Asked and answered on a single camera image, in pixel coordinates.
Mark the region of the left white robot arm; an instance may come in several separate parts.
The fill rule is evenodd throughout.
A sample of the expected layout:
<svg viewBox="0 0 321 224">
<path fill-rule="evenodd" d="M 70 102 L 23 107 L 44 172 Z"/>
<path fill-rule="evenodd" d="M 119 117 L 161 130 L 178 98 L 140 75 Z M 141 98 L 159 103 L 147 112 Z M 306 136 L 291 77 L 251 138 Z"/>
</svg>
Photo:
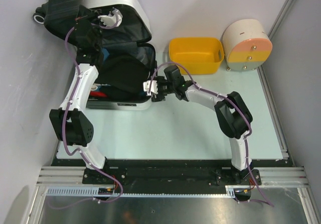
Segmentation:
<svg viewBox="0 0 321 224">
<path fill-rule="evenodd" d="M 104 60 L 102 28 L 94 23 L 98 15 L 98 11 L 84 6 L 78 8 L 75 23 L 64 40 L 68 44 L 71 36 L 75 38 L 77 53 L 72 57 L 75 74 L 65 99 L 58 109 L 50 111 L 49 118 L 66 154 L 73 156 L 79 153 L 86 167 L 94 170 L 94 179 L 104 184 L 110 180 L 111 172 L 104 167 L 105 157 L 91 142 L 94 126 L 84 113 Z"/>
</svg>

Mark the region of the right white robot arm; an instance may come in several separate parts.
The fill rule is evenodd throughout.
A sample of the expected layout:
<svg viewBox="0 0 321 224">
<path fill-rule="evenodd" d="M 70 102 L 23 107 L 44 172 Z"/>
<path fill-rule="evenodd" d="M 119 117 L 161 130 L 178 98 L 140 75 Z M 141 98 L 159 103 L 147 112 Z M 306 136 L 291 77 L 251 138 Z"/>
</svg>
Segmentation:
<svg viewBox="0 0 321 224">
<path fill-rule="evenodd" d="M 163 101 L 168 94 L 177 99 L 198 103 L 216 113 L 219 127 L 229 138 L 232 153 L 231 170 L 226 179 L 235 184 L 244 184 L 251 174 L 251 158 L 247 138 L 252 134 L 252 114 L 238 92 L 227 95 L 207 90 L 192 78 L 185 80 L 181 75 L 179 64 L 164 64 L 164 76 L 153 74 L 143 83 L 143 91 L 152 100 Z"/>
</svg>

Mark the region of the space print kids suitcase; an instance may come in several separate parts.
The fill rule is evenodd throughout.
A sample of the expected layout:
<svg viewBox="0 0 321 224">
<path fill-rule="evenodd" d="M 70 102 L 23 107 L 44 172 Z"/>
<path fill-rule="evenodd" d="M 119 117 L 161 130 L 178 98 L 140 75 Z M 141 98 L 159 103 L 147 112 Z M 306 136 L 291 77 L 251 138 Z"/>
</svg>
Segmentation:
<svg viewBox="0 0 321 224">
<path fill-rule="evenodd" d="M 102 28 L 102 48 L 106 48 L 110 56 L 135 57 L 150 70 L 146 81 L 150 80 L 157 67 L 155 48 L 150 44 L 148 18 L 138 0 L 49 0 L 36 9 L 33 18 L 35 22 L 44 25 L 50 33 L 65 40 L 67 32 L 75 23 L 79 5 L 100 10 L 100 15 L 109 14 L 113 8 L 120 10 L 123 16 L 121 25 L 113 29 Z M 68 44 L 76 47 L 74 36 L 69 38 Z M 146 96 L 143 91 L 143 96 L 134 100 L 109 100 L 89 96 L 86 108 L 145 110 L 151 103 L 151 97 Z"/>
</svg>

